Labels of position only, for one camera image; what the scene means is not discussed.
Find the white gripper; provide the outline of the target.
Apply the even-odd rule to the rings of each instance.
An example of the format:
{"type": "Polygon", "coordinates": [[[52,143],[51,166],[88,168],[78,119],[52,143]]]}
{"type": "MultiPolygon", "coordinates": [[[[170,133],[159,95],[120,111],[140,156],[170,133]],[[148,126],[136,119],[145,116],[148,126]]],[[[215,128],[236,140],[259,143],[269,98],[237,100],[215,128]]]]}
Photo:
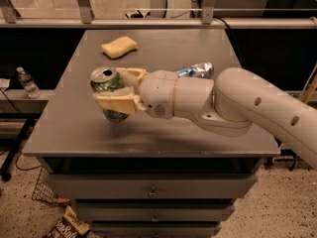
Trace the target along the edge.
{"type": "Polygon", "coordinates": [[[103,109],[125,114],[146,111],[154,118],[171,119],[172,98],[178,74],[174,71],[158,70],[148,73],[143,68],[117,67],[127,87],[113,91],[95,92],[93,97],[103,109]]]}

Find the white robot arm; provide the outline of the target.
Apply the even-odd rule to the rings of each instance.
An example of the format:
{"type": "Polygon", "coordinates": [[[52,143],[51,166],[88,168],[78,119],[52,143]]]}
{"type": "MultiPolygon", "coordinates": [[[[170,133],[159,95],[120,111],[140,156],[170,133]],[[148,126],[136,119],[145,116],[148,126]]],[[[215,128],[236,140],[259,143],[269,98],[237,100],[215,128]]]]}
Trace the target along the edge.
{"type": "Polygon", "coordinates": [[[317,110],[260,76],[231,67],[215,79],[175,71],[117,69],[124,86],[94,93],[103,109],[154,118],[185,118],[220,135],[239,136],[256,124],[317,169],[317,110]]]}

